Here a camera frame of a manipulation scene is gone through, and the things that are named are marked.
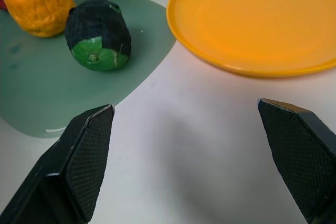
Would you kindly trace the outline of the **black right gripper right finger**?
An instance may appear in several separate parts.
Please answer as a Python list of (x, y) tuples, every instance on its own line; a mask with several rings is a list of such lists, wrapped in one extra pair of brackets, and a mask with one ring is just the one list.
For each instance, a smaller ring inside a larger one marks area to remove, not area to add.
[(336, 134), (312, 111), (259, 99), (276, 168), (308, 224), (336, 224)]

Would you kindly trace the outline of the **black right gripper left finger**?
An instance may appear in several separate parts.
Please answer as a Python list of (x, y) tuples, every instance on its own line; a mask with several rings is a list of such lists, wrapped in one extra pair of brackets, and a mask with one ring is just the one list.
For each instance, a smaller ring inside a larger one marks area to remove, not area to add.
[(106, 171), (114, 107), (74, 117), (0, 214), (0, 224), (88, 224)]

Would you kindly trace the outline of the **orange round plate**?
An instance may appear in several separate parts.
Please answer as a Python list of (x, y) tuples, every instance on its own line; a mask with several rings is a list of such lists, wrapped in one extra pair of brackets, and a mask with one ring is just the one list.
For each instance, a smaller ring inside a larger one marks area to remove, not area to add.
[(336, 0), (169, 0), (175, 38), (204, 62), (254, 77), (336, 67)]

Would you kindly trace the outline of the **orange fruit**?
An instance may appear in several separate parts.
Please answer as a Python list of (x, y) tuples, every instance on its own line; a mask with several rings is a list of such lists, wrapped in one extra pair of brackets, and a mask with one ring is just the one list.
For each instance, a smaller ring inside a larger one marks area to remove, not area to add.
[(4, 0), (19, 27), (37, 37), (53, 37), (64, 31), (74, 0)]

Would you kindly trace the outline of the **green cutting mat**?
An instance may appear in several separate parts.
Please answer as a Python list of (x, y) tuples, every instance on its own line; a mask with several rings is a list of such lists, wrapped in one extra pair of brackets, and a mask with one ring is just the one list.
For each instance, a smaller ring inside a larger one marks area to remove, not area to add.
[(63, 34), (32, 36), (0, 10), (1, 119), (32, 137), (58, 137), (76, 115), (120, 103), (152, 73), (175, 43), (165, 7), (150, 0), (111, 1), (121, 8), (132, 52), (123, 67), (106, 72), (77, 63)]

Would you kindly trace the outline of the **green lime with black tape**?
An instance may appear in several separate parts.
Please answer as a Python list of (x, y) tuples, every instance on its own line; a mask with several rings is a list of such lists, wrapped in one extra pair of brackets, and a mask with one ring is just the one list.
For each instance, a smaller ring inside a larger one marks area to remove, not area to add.
[(110, 0), (86, 0), (70, 9), (65, 39), (74, 59), (94, 71), (123, 67), (131, 56), (131, 35), (120, 7)]

